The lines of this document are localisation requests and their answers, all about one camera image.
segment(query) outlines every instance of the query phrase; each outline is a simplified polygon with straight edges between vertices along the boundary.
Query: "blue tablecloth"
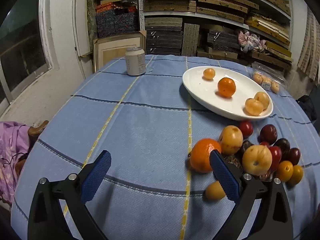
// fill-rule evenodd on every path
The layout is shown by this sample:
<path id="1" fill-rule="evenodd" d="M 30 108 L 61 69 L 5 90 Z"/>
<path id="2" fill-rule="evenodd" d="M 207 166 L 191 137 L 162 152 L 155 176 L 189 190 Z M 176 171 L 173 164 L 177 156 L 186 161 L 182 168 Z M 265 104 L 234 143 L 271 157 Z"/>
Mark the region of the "blue tablecloth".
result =
<path id="1" fill-rule="evenodd" d="M 212 239 L 234 203 L 202 199 L 214 176 L 191 174 L 186 196 L 185 160 L 201 138 L 217 139 L 223 127 L 238 122 L 216 115 L 194 101 L 182 75 L 195 66 L 221 66 L 250 76 L 252 69 L 225 60 L 199 57 L 146 56 L 147 72 L 128 76 L 124 58 L 110 61 L 85 80 L 49 123 L 32 149 L 20 176 L 12 206 L 12 227 L 27 239 L 29 209 L 40 178 L 50 181 L 79 173 L 84 163 L 106 149 L 111 168 L 94 199 L 86 206 L 108 239 Z M 270 117 L 255 122 L 250 137 L 266 124 L 277 127 L 278 138 L 298 147 L 305 175 L 287 189 L 294 236 L 311 222 L 320 202 L 320 139 L 295 100 L 286 92 L 269 93 Z M 260 200 L 256 200 L 239 239 L 247 236 Z M 183 225 L 183 215 L 187 215 Z M 66 220 L 82 239 L 70 213 Z"/>

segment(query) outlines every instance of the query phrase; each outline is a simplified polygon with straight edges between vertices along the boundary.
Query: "cloth bundle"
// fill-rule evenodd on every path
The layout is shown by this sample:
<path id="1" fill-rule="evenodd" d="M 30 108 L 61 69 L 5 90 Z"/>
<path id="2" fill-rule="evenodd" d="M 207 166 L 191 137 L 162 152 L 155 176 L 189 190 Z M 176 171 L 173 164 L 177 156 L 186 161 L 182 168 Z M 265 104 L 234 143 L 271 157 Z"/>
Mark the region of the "cloth bundle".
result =
<path id="1" fill-rule="evenodd" d="M 260 40 L 260 36 L 250 33 L 248 30 L 238 30 L 238 42 L 241 51 L 247 53 L 250 50 L 262 52 L 265 48 L 266 40 Z"/>

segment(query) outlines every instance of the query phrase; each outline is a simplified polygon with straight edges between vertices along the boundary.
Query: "mandarin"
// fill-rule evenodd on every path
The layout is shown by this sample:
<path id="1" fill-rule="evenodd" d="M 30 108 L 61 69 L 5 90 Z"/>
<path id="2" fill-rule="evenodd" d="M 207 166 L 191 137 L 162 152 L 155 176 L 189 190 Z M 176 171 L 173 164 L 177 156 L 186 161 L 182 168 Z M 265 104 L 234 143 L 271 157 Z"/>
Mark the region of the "mandarin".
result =
<path id="1" fill-rule="evenodd" d="M 190 165 L 197 172 L 206 173 L 212 171 L 210 166 L 210 153 L 218 150 L 221 153 L 221 145 L 211 138 L 199 140 L 191 150 Z"/>

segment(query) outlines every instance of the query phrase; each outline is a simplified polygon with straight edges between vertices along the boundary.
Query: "yellow fruit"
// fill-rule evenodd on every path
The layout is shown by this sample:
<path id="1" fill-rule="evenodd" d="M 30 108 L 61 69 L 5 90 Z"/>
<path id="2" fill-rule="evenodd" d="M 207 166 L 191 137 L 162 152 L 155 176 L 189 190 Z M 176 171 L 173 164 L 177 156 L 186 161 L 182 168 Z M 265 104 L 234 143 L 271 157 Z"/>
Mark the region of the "yellow fruit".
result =
<path id="1" fill-rule="evenodd" d="M 258 116 L 263 111 L 263 104 L 254 98 L 248 98 L 245 101 L 245 109 L 249 115 Z"/>
<path id="2" fill-rule="evenodd" d="M 277 82 L 272 81 L 271 82 L 271 91 L 277 94 L 277 93 L 279 93 L 279 90 L 280 90 L 280 85 Z"/>
<path id="3" fill-rule="evenodd" d="M 300 165 L 294 165 L 293 174 L 289 179 L 288 184 L 290 184 L 291 186 L 295 186 L 302 180 L 302 177 L 303 177 L 302 167 Z"/>
<path id="4" fill-rule="evenodd" d="M 222 153 L 231 155 L 235 154 L 242 146 L 243 135 L 238 127 L 228 125 L 222 130 L 219 136 L 219 141 Z"/>
<path id="5" fill-rule="evenodd" d="M 216 75 L 216 72 L 213 68 L 206 68 L 203 71 L 203 78 L 206 80 L 212 80 L 215 75 Z"/>
<path id="6" fill-rule="evenodd" d="M 243 154 L 242 167 L 252 175 L 264 175 L 271 167 L 272 154 L 265 145 L 252 145 Z"/>
<path id="7" fill-rule="evenodd" d="M 219 181 L 211 183 L 205 190 L 205 196 L 208 200 L 216 201 L 224 198 L 226 194 Z"/>
<path id="8" fill-rule="evenodd" d="M 262 76 L 259 73 L 255 73 L 253 75 L 253 80 L 258 83 L 259 85 L 262 84 Z"/>
<path id="9" fill-rule="evenodd" d="M 280 162 L 276 171 L 276 178 L 279 178 L 281 182 L 287 182 L 293 174 L 293 165 L 289 161 Z"/>
<path id="10" fill-rule="evenodd" d="M 265 92 L 258 92 L 254 96 L 254 99 L 258 100 L 263 104 L 263 110 L 266 110 L 270 104 L 270 98 L 267 93 Z"/>

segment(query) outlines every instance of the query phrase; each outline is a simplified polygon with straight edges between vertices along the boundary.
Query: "white wall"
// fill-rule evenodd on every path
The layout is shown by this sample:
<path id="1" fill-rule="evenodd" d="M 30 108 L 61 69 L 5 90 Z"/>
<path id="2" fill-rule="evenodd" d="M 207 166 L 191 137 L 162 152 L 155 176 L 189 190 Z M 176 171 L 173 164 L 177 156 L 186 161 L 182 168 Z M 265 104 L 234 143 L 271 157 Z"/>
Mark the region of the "white wall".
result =
<path id="1" fill-rule="evenodd" d="M 0 121 L 17 121 L 32 126 L 51 120 L 84 80 L 74 49 L 72 0 L 48 0 L 48 3 L 47 34 L 53 68 L 26 88 Z M 89 76 L 92 62 L 88 58 L 82 59 L 82 66 L 85 76 Z"/>
<path id="2" fill-rule="evenodd" d="M 294 62 L 292 69 L 286 76 L 288 81 L 288 91 L 294 98 L 299 98 L 302 95 L 308 95 L 312 89 L 312 83 L 309 78 L 297 69 L 297 63 L 303 46 L 303 40 L 307 26 L 307 4 L 304 0 L 292 0 L 292 22 L 293 36 L 291 41 L 291 52 Z"/>

